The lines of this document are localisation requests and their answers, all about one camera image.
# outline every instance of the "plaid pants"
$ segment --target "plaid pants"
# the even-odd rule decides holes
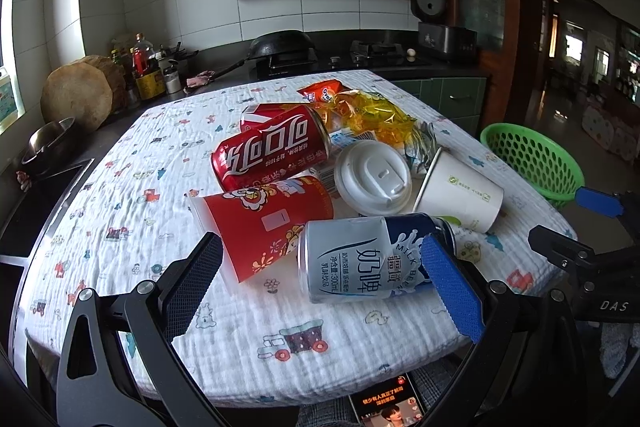
[[[415,390],[427,409],[433,407],[455,372],[456,366],[447,359],[437,360],[410,372]],[[303,405],[296,423],[296,427],[358,427],[358,425],[349,398],[346,396],[314,405]]]

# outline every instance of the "white plastic lid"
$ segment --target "white plastic lid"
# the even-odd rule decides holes
[[[335,187],[364,216],[392,216],[411,198],[411,173],[398,151],[375,140],[359,140],[340,152]]]

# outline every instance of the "white patterned tablecloth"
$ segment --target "white patterned tablecloth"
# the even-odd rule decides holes
[[[338,78],[374,90],[409,115],[433,122],[438,142],[504,188],[490,233],[455,229],[458,251],[487,279],[538,293],[555,269],[533,253],[527,234],[545,225],[575,237],[564,218],[516,172],[435,110],[370,71],[341,71],[246,84],[146,111],[95,168],[52,240],[40,245],[20,305],[40,360],[59,355],[79,289],[126,293],[158,279],[200,240],[188,195],[221,192],[209,155],[238,133],[242,110],[302,100],[297,89]],[[229,295],[215,278],[187,333],[174,340],[184,365],[214,405],[297,405],[344,396],[438,359],[463,342],[435,290],[386,301],[313,305],[288,256]],[[328,349],[259,359],[280,330],[320,325]],[[123,343],[140,390],[156,391],[130,334]]]

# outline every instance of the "phone screen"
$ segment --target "phone screen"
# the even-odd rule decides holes
[[[365,427],[406,427],[418,423],[424,415],[408,374],[351,394],[349,399]]]

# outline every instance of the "metal bowl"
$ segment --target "metal bowl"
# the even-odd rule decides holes
[[[22,167],[29,174],[43,174],[61,164],[76,145],[76,119],[65,118],[38,129],[29,140]]]

